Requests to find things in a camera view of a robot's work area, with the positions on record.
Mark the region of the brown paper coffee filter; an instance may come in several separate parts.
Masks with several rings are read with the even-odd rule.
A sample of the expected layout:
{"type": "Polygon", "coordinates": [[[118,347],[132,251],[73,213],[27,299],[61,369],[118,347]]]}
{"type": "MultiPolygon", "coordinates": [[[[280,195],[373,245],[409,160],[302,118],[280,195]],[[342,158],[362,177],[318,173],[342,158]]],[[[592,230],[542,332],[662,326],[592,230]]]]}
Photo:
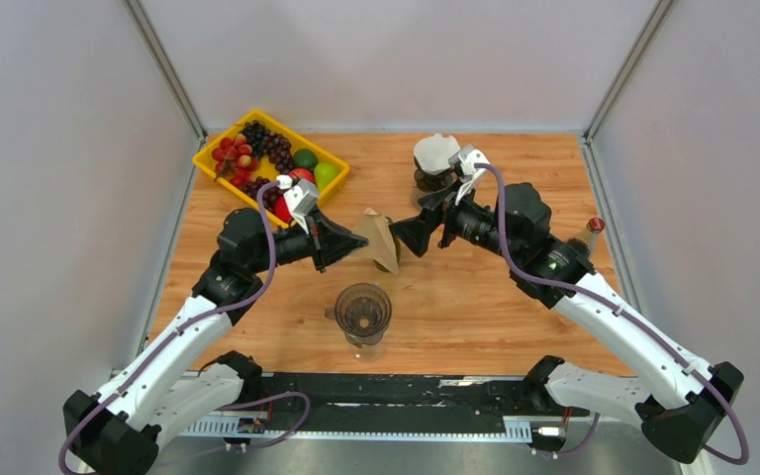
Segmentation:
{"type": "Polygon", "coordinates": [[[399,273],[400,245],[390,230],[391,221],[386,216],[366,208],[357,220],[353,232],[367,240],[367,245],[352,255],[370,259],[384,272],[399,273]]]}

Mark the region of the dark olive coffee dripper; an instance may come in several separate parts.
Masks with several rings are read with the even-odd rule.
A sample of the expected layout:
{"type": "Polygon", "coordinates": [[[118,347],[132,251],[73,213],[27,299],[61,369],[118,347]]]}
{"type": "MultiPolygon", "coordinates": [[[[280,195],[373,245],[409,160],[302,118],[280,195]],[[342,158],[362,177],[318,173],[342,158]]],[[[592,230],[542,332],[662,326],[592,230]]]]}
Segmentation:
{"type": "Polygon", "coordinates": [[[431,174],[417,169],[414,173],[414,181],[415,188],[419,192],[431,194],[451,186],[455,181],[455,174],[449,169],[438,174],[431,174]]]}

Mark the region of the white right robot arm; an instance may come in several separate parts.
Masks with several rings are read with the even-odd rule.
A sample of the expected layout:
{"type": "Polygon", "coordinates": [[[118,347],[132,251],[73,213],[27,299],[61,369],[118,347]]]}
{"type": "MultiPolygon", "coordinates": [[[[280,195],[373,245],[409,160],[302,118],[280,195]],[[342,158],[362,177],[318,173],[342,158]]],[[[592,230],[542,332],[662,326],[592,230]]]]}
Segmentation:
{"type": "Polygon", "coordinates": [[[423,197],[420,213],[393,223],[392,234],[417,257],[436,230],[439,247],[461,238],[495,254],[507,249],[519,267],[510,273],[519,289],[591,333],[633,373],[596,373],[548,355],[527,374],[529,406],[616,419],[639,428],[664,455],[693,463],[719,424],[736,419],[730,408],[743,373],[695,355],[642,317],[594,268],[586,248],[551,233],[551,210],[531,184],[506,186],[495,207],[461,197],[459,188],[423,197]]]}

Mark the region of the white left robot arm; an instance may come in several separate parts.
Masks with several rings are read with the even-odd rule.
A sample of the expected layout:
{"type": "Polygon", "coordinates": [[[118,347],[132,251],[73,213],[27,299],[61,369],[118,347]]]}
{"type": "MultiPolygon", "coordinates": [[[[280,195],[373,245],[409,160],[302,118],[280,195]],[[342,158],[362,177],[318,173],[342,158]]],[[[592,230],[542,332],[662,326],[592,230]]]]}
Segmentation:
{"type": "Polygon", "coordinates": [[[63,405],[62,473],[72,453],[99,474],[145,474],[161,449],[210,412],[254,408],[260,368],[230,351],[205,374],[176,383],[194,360],[231,330],[263,295],[278,265],[305,258],[323,272],[368,240],[313,207],[303,224],[272,230],[251,208],[229,213],[218,249],[170,324],[129,366],[94,393],[75,391],[63,405]]]}

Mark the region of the grey clear plastic dripper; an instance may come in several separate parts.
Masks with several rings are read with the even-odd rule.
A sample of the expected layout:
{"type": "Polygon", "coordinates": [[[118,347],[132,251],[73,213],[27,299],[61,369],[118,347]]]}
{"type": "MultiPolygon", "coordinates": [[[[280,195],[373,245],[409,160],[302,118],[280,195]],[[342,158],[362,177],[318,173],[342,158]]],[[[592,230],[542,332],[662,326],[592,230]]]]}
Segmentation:
{"type": "Polygon", "coordinates": [[[343,289],[327,319],[335,321],[346,341],[356,347],[378,344],[391,323],[393,306],[389,295],[373,283],[355,283],[343,289]]]}

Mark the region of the white paper coffee filter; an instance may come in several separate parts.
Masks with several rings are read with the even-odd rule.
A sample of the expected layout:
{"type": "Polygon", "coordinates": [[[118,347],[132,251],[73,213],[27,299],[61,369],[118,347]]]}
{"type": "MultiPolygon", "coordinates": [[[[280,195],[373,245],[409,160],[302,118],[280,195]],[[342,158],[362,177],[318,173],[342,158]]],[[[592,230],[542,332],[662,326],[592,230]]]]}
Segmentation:
{"type": "Polygon", "coordinates": [[[433,134],[419,140],[413,150],[418,168],[427,174],[438,175],[450,168],[450,159],[461,150],[456,137],[433,134]]]}

